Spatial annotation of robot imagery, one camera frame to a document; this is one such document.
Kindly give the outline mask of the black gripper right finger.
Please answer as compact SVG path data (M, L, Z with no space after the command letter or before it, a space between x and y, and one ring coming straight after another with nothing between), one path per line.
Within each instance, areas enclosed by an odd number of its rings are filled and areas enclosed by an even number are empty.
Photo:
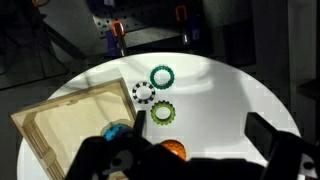
M256 112L248 112L244 133L263 157L270 157L278 140L278 130Z

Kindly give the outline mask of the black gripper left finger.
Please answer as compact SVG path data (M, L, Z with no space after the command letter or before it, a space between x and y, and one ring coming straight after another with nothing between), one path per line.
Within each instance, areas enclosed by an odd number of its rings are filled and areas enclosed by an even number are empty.
M145 110L139 110L137 112L137 116L134 122L133 130L138 134L142 135L144 123L146 121L146 111Z

